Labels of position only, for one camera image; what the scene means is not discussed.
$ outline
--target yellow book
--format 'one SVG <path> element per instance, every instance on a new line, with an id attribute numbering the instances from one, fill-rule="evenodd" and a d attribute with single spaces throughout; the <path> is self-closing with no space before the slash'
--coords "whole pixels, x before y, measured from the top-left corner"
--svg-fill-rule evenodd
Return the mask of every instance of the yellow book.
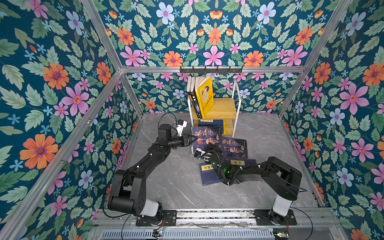
<path id="1" fill-rule="evenodd" d="M 197 88 L 195 88 L 195 91 L 202 118 L 205 118 L 209 110 L 214 105 L 212 77 L 201 77 L 200 82 L 197 83 Z"/>

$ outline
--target gray marble floor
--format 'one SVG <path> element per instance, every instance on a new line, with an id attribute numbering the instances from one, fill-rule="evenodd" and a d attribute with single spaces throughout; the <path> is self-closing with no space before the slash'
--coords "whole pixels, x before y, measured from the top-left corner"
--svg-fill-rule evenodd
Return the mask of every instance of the gray marble floor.
<path id="1" fill-rule="evenodd" d="M 128 166 L 134 165 L 146 153 L 157 137 L 157 123 L 161 115 L 144 115 L 139 137 L 133 148 Z M 190 133 L 189 114 L 176 114 L 177 119 L 188 121 L 184 132 Z M 171 123 L 167 114 L 162 123 Z M 248 157 L 258 163 L 275 156 L 303 172 L 289 141 L 284 126 L 275 114 L 240 114 L 235 137 L 246 139 Z M 221 183 L 202 186 L 198 163 L 190 147 L 171 150 L 168 158 L 147 179 L 147 198 L 161 202 L 169 208 L 260 208 L 272 207 L 276 193 L 265 182 L 244 182 L 227 186 Z M 317 207 L 317 201 L 308 180 L 301 179 L 301 187 L 308 192 L 299 193 L 294 207 Z"/>

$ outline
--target wooden shelf board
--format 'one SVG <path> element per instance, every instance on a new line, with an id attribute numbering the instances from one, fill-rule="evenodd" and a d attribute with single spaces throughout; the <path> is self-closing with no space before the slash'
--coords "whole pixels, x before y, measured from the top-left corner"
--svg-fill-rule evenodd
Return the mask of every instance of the wooden shelf board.
<path id="1" fill-rule="evenodd" d="M 192 109 L 192 118 L 198 119 L 195 109 Z M 216 120 L 235 120 L 236 119 L 236 107 L 235 100 L 233 98 L 214 98 L 214 105 L 209 110 L 204 119 L 216 119 Z"/>

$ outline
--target cable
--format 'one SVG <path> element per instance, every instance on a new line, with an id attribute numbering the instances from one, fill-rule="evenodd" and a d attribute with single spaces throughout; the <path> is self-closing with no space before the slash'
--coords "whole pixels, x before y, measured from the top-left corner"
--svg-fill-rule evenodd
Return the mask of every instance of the cable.
<path id="1" fill-rule="evenodd" d="M 312 233 L 313 233 L 313 222 L 312 222 L 311 218 L 308 216 L 308 214 L 306 214 L 306 213 L 303 212 L 302 210 L 297 209 L 297 208 L 295 208 L 295 207 L 291 207 L 291 208 L 292 208 L 292 209 L 296 209 L 296 210 L 301 211 L 302 213 L 304 213 L 304 214 L 310 219 L 310 221 L 311 221 L 311 225 L 312 225 L 311 234 L 305 239 L 305 240 L 308 240 L 308 239 L 312 236 Z"/>
<path id="2" fill-rule="evenodd" d="M 124 228 L 124 225 L 125 225 L 125 223 L 127 222 L 127 220 L 128 220 L 128 218 L 131 216 L 132 214 L 130 214 L 128 217 L 127 217 L 127 219 L 124 221 L 124 223 L 123 223 L 123 225 L 122 225 L 122 227 L 121 227 L 121 240 L 123 240 L 123 238 L 122 238 L 122 229 Z"/>

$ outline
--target book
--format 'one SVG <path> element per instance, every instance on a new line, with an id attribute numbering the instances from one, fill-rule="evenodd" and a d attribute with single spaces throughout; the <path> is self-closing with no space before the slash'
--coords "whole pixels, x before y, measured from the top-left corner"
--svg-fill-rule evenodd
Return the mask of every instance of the book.
<path id="1" fill-rule="evenodd" d="M 203 186 L 221 182 L 211 164 L 199 164 L 200 177 Z"/>
<path id="2" fill-rule="evenodd" d="M 214 93 L 212 87 L 212 77 L 201 76 L 195 82 L 194 91 L 200 107 L 202 118 L 205 118 L 209 110 L 214 105 Z"/>
<path id="3" fill-rule="evenodd" d="M 244 139 L 221 136 L 220 149 L 224 157 L 248 158 L 247 141 Z"/>
<path id="4" fill-rule="evenodd" d="M 192 154 L 197 148 L 206 151 L 208 143 L 212 143 L 215 147 L 220 146 L 222 129 L 221 127 L 193 127 L 192 135 L 198 139 L 192 144 Z"/>

